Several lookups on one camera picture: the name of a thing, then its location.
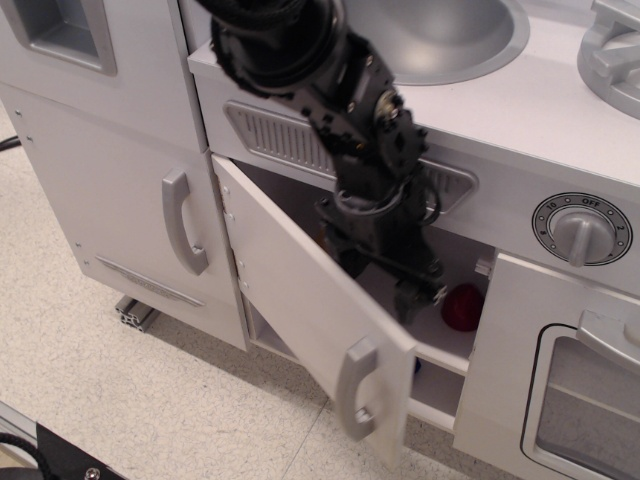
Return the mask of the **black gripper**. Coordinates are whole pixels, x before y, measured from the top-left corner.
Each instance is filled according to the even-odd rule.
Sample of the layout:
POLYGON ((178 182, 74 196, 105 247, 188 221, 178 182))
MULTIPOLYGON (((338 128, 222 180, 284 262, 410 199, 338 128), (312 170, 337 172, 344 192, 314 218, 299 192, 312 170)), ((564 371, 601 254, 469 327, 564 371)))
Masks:
POLYGON ((374 264, 391 275, 394 308, 400 324, 411 324, 425 307, 447 293, 442 264, 423 228, 440 215, 436 188, 416 169, 381 202, 339 191, 315 204, 328 254, 352 278, 374 264))

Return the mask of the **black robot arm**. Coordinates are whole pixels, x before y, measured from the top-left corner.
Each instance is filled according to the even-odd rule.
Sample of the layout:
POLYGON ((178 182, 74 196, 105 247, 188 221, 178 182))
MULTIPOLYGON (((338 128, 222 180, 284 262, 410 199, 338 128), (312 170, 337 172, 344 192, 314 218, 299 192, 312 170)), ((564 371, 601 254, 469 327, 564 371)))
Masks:
POLYGON ((329 154, 335 191, 320 200, 328 253, 351 276, 375 264, 396 281, 409 323, 446 293, 423 230, 440 215, 415 125, 372 44, 339 1, 207 1, 211 47, 225 74, 257 97, 301 114, 329 154))

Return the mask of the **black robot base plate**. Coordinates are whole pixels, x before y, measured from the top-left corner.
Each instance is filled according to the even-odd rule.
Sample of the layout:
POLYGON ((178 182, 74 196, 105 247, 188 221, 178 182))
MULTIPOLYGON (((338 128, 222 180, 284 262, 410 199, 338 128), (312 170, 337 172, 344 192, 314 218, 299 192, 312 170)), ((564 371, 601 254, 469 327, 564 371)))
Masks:
POLYGON ((5 402, 1 402, 1 449, 20 462, 2 467, 2 479, 126 479, 5 402))

